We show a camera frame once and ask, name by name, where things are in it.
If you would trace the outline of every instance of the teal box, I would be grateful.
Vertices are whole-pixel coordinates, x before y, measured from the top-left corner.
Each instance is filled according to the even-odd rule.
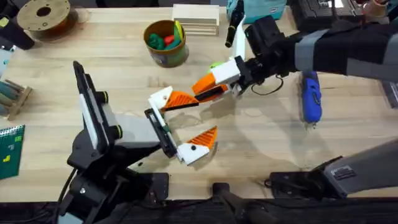
[[[271,15],[274,19],[280,19],[284,13],[287,0],[245,0],[244,13],[246,19],[245,24],[251,24],[254,21]],[[231,18],[231,13],[236,7],[238,0],[228,0],[226,12],[228,19]]]

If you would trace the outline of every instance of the stack of wooden blocks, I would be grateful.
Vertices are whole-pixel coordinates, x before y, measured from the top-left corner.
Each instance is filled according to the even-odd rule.
[[[31,91],[31,87],[23,87],[10,80],[0,82],[0,115],[13,120]]]
[[[174,4],[173,18],[187,35],[218,35],[220,7],[213,5]]]

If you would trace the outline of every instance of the black box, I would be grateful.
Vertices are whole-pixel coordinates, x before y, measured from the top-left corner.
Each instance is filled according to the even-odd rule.
[[[364,19],[362,9],[352,0],[341,1],[344,7],[337,7],[336,14],[340,19],[351,22],[361,22]],[[327,0],[290,0],[293,17],[299,31],[313,32],[319,29],[330,28],[335,21],[331,7]]]

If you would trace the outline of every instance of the spool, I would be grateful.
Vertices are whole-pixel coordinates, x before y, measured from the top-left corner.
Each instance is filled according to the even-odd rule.
[[[55,40],[69,34],[78,13],[67,0],[31,0],[19,11],[18,25],[38,40]]]

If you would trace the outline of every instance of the blue tool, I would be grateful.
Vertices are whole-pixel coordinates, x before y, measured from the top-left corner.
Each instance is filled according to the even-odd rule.
[[[304,121],[315,128],[322,117],[321,91],[316,72],[303,72],[302,101]]]

